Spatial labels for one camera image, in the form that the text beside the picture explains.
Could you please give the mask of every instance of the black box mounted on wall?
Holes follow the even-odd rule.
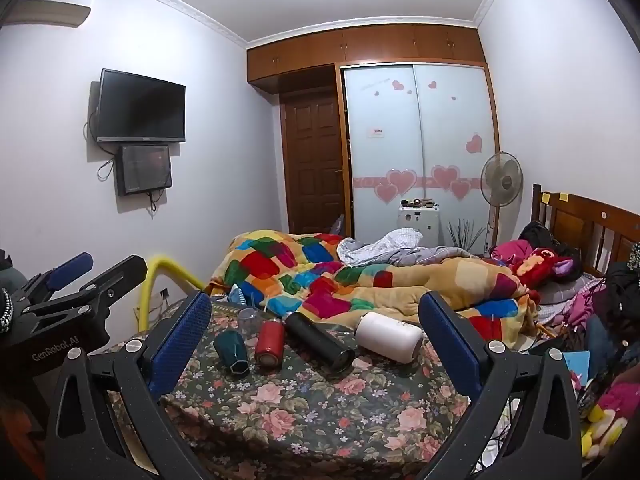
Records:
[[[166,144],[126,144],[116,154],[118,195],[149,193],[172,186],[171,159]]]

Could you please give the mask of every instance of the purple plush ear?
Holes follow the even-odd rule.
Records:
[[[563,260],[562,262],[558,262],[554,265],[554,268],[552,269],[552,272],[556,275],[556,276],[566,276],[569,272],[571,272],[571,269],[573,269],[574,267],[574,261],[572,259],[568,259],[568,260]]]

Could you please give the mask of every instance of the colorful patchwork blanket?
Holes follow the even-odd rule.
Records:
[[[237,284],[249,303],[277,316],[297,310],[350,328],[370,310],[418,322],[420,298],[436,290],[487,340],[501,339],[511,347],[523,327],[533,326],[535,304],[507,267],[470,258],[427,266],[347,267],[336,256],[341,239],[271,230],[239,235],[206,290],[228,292]]]

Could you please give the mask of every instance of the sliding wardrobe door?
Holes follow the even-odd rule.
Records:
[[[480,191],[480,174],[496,152],[494,122],[484,69],[474,66],[415,65],[424,144],[425,193],[440,204],[440,242],[451,245],[449,225],[458,221],[481,235],[471,252],[490,243],[490,206]]]
[[[344,71],[353,179],[354,237],[371,243],[396,228],[404,199],[422,198],[420,113],[409,66]]]

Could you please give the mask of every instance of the plush toy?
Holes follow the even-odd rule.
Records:
[[[582,435],[582,456],[605,456],[640,403],[640,384],[618,383],[600,397],[588,416],[591,423]]]
[[[560,263],[567,260],[571,260],[571,258],[558,256],[551,249],[539,247],[522,262],[512,265],[510,269],[518,277],[520,283],[529,288],[535,288],[551,276],[554,269],[561,268]]]

